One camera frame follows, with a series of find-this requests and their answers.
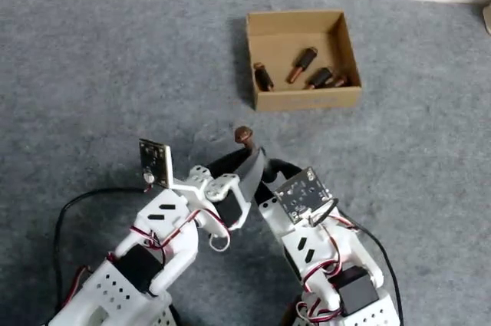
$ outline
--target cardboard box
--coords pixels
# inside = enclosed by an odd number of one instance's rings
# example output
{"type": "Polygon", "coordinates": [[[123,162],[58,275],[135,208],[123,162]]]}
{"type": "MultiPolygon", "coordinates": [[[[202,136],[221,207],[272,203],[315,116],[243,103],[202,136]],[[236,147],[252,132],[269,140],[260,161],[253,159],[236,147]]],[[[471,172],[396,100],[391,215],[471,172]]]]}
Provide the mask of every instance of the cardboard box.
{"type": "Polygon", "coordinates": [[[348,107],[357,103],[361,82],[343,11],[250,13],[247,37],[256,110],[348,107]],[[318,56],[294,84],[289,84],[286,78],[298,56],[311,46],[318,49],[318,56]],[[274,91],[258,88],[253,67],[257,62],[265,65],[275,84],[274,91]],[[322,67],[342,71],[351,86],[305,90],[307,79],[322,67]]]}

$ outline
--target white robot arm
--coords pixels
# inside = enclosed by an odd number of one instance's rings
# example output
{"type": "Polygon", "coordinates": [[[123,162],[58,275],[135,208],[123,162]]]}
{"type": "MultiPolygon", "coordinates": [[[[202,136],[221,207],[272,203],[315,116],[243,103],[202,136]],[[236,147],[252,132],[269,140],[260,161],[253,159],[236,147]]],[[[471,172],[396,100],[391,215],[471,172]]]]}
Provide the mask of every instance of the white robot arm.
{"type": "Polygon", "coordinates": [[[313,169],[282,162],[285,173],[249,138],[236,140],[245,148],[193,167],[184,181],[173,178],[169,147],[141,140],[143,176],[164,191],[46,325],[178,326],[167,289],[194,262],[198,228],[226,250],[256,202],[304,289],[288,326],[398,326],[381,269],[313,169]]]}

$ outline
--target black wire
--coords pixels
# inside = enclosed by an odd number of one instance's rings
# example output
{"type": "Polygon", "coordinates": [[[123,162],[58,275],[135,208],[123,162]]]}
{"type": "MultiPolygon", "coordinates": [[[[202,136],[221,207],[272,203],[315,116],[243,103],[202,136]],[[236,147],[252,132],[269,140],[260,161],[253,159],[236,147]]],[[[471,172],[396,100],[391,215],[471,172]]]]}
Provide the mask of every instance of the black wire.
{"type": "Polygon", "coordinates": [[[390,276],[392,277],[392,282],[394,283],[394,291],[396,293],[396,302],[397,302],[397,313],[399,314],[400,326],[404,326],[404,316],[402,312],[402,301],[400,299],[399,283],[397,282],[397,276],[394,271],[394,268],[392,267],[392,264],[390,263],[389,255],[387,254],[387,251],[385,250],[381,241],[378,240],[378,238],[375,235],[373,235],[370,232],[370,230],[368,230],[364,226],[354,221],[350,216],[346,215],[346,213],[344,213],[341,209],[338,208],[338,210],[340,214],[342,214],[346,219],[350,220],[353,223],[353,225],[355,225],[358,229],[360,229],[368,237],[370,237],[370,239],[372,239],[375,242],[378,248],[380,248],[382,255],[384,256],[385,262],[387,263],[387,267],[389,268],[390,276]]]}
{"type": "Polygon", "coordinates": [[[53,269],[54,277],[56,280],[56,307],[55,313],[61,310],[63,304],[63,275],[61,273],[61,263],[60,263],[60,238],[61,238],[61,226],[63,225],[63,219],[68,209],[70,209],[75,203],[80,202],[83,199],[96,196],[102,193],[145,193],[145,189],[141,188],[102,188],[91,190],[90,192],[79,195],[73,198],[69,203],[63,206],[58,216],[56,226],[54,229],[54,240],[53,240],[53,269]]]}
{"type": "Polygon", "coordinates": [[[329,216],[329,214],[332,212],[332,210],[338,205],[339,199],[333,198],[332,199],[332,204],[329,206],[329,208],[319,217],[315,222],[312,223],[312,227],[316,227],[319,225],[321,222],[326,220],[326,218],[329,216]]]}

